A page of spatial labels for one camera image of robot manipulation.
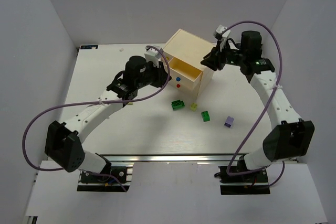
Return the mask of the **yellow knob drawer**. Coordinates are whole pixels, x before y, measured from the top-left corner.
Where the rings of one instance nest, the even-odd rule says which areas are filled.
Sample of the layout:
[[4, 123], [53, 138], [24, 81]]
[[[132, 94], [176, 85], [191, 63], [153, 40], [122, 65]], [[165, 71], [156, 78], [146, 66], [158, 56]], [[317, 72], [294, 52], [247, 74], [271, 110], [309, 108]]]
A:
[[167, 52], [164, 52], [164, 56], [165, 56], [167, 62], [171, 62], [172, 59], [174, 58], [173, 56], [171, 56], [171, 55], [168, 54]]

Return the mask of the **blue knob drawer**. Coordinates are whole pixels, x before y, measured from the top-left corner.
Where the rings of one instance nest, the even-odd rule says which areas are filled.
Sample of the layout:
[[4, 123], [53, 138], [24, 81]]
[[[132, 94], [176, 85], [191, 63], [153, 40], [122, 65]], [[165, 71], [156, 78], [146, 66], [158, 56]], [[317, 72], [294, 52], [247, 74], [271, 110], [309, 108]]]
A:
[[175, 82], [179, 82], [188, 88], [194, 88], [201, 80], [203, 72], [184, 61], [173, 58], [169, 62], [170, 76]]

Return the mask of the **cream drawer cabinet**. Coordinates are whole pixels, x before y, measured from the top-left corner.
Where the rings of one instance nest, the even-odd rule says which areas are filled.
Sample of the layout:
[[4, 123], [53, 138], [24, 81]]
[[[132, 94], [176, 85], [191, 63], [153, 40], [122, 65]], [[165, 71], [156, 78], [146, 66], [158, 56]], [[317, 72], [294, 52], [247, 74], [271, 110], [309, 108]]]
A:
[[163, 52], [167, 52], [174, 58], [201, 70], [203, 72], [199, 82], [198, 96], [205, 90], [211, 81], [214, 71], [201, 65], [203, 57], [214, 47], [209, 41], [193, 35], [183, 29], [179, 29], [164, 45]]

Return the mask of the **dark green square lego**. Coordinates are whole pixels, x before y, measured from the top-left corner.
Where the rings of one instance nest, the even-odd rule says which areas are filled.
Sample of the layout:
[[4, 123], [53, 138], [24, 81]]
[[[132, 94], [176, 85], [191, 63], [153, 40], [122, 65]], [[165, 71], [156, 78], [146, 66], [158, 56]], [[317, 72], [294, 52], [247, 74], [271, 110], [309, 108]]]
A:
[[209, 116], [208, 111], [201, 112], [201, 117], [202, 117], [203, 122], [210, 121], [210, 116]]

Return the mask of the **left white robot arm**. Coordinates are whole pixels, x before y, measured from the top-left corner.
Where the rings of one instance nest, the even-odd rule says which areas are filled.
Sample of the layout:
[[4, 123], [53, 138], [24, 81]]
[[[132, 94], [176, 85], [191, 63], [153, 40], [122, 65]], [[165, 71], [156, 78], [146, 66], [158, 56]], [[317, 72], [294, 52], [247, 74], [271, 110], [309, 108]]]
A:
[[98, 154], [84, 151], [88, 135], [113, 113], [123, 109], [138, 95], [138, 90], [151, 85], [162, 88], [171, 79], [164, 63], [132, 56], [114, 80], [106, 87], [98, 103], [86, 107], [74, 117], [52, 122], [47, 131], [45, 154], [67, 172], [85, 170], [108, 174], [111, 164]]

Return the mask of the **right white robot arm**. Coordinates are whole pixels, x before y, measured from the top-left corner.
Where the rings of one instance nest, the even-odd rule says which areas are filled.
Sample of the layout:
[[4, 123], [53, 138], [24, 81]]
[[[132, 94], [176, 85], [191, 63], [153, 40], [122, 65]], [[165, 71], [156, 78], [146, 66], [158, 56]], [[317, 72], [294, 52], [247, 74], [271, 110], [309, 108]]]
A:
[[262, 37], [258, 31], [244, 31], [240, 46], [229, 44], [230, 30], [219, 26], [214, 36], [216, 46], [201, 64], [217, 71], [225, 65], [239, 66], [241, 73], [259, 95], [269, 116], [272, 130], [262, 147], [241, 157], [243, 171], [257, 170], [276, 161], [305, 156], [314, 134], [314, 124], [294, 110], [282, 88], [276, 83], [280, 74], [271, 61], [262, 57]]

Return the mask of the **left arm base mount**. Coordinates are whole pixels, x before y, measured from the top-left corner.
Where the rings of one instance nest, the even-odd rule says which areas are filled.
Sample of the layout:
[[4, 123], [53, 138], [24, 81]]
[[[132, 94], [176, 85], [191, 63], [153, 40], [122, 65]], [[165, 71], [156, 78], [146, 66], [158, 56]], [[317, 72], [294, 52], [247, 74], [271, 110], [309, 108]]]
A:
[[112, 163], [109, 174], [98, 176], [92, 172], [80, 172], [77, 191], [125, 193], [131, 185], [133, 163]]

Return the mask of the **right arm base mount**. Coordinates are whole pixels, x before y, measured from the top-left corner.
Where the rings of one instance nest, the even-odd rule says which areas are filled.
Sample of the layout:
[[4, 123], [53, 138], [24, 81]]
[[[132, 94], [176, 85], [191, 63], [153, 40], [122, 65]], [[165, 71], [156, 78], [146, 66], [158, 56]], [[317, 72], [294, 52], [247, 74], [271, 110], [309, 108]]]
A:
[[229, 176], [227, 166], [219, 166], [214, 174], [219, 179], [221, 195], [269, 195], [269, 181], [265, 169], [247, 175]]

